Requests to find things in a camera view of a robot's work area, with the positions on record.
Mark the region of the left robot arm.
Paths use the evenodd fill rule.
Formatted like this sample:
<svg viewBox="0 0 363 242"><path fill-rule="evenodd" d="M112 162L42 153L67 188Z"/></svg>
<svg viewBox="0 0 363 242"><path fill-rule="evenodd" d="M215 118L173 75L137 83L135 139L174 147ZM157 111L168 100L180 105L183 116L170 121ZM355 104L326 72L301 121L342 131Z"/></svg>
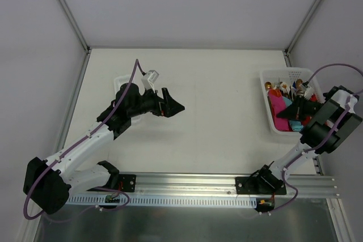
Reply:
<svg viewBox="0 0 363 242"><path fill-rule="evenodd" d="M30 201L50 215L59 211L75 194L90 189L116 189L119 170L110 162L103 160L83 171L78 167L129 129L133 117L151 113L169 118L184 110L185 107L174 100L166 88L162 89L162 96L158 96L152 89L140 93L136 84L123 84L85 136L44 160L35 157L28 163L23 186L25 218L32 218L28 215Z"/></svg>

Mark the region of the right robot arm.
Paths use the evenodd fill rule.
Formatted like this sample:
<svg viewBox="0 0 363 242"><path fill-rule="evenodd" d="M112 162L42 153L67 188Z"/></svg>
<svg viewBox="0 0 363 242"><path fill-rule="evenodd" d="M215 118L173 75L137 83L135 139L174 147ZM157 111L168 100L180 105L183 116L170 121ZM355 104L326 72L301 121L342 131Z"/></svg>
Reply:
<svg viewBox="0 0 363 242"><path fill-rule="evenodd" d="M287 184L290 174L307 160L335 151L362 123L354 112L359 94L343 86L324 94L315 103L311 120L301 130L298 143L283 157L257 171L254 188L259 194L273 194Z"/></svg>

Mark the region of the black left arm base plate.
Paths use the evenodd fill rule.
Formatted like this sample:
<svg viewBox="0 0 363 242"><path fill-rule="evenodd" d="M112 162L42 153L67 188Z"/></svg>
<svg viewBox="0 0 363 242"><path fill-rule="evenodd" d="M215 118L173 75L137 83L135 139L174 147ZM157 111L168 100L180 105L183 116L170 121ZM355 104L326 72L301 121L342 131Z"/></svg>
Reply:
<svg viewBox="0 0 363 242"><path fill-rule="evenodd" d="M134 193L136 189L136 179L135 174L120 173L116 185L113 187L122 192Z"/></svg>

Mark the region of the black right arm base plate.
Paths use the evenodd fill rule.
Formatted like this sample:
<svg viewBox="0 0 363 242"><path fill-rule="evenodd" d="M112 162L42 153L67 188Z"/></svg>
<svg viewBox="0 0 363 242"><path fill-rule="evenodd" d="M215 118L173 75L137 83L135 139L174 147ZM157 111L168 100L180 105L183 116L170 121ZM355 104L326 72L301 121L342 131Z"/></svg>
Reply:
<svg viewBox="0 0 363 242"><path fill-rule="evenodd" d="M252 194L252 195L278 195L284 196L287 194L286 186L280 185L277 189L273 189L269 185L257 179L255 176L244 177L237 176L235 178L235 188L237 194Z"/></svg>

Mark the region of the pink paper napkin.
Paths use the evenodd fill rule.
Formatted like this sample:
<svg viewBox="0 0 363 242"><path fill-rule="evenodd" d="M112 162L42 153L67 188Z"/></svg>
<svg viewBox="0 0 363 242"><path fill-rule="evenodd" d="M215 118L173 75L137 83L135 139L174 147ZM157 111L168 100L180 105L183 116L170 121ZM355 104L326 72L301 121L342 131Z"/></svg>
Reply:
<svg viewBox="0 0 363 242"><path fill-rule="evenodd" d="M272 117L275 128L278 131L289 131L289 123L285 118L279 118L277 115L286 109L286 104L281 93L277 90L270 90L268 92L268 98L272 106Z"/></svg>

